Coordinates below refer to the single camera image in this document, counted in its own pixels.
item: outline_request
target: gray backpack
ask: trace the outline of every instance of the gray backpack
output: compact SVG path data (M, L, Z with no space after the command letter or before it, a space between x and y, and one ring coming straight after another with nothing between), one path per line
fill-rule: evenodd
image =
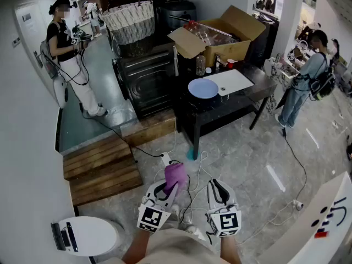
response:
M59 32L61 31L61 28L60 28L60 25L58 24L58 22L52 21L51 23L49 23L49 26L51 24L55 24L57 26ZM54 79L57 76L59 76L60 65L57 61L57 57L51 56L49 42L46 41L46 39L44 41L42 41L40 44L40 56L41 56L41 60L42 60L44 67L46 68L47 72L49 73L50 78Z

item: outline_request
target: white door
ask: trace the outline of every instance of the white door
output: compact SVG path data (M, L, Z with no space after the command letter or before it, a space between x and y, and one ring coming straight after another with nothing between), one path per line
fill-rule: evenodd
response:
M24 40L22 40L28 51L32 64L39 72L39 77L43 81L45 87L55 98L53 81L44 67L41 67L35 57L40 55L40 44L46 39L47 26L37 3L31 3L16 8L16 17L20 26Z

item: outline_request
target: red cup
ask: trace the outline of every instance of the red cup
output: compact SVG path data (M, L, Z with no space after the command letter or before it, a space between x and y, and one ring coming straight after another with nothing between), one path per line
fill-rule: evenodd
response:
M233 64L234 64L234 63L235 63L234 60L228 59L228 60L227 60L227 68L228 68L228 69L233 69Z

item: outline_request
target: cardboard box flap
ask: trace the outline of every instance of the cardboard box flap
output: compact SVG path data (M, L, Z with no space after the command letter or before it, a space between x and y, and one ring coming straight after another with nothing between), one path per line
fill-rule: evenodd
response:
M241 31L251 41L266 28L260 21L232 5L222 14L221 19Z
M175 41L177 51L186 59L192 59L205 50L206 44L187 29L180 27L168 37Z

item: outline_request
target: blue plate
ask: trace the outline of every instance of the blue plate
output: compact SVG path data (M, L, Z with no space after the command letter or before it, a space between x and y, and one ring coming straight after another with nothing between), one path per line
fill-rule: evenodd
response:
M218 94L219 87L214 81L197 78L189 82L188 91L197 98L210 99Z

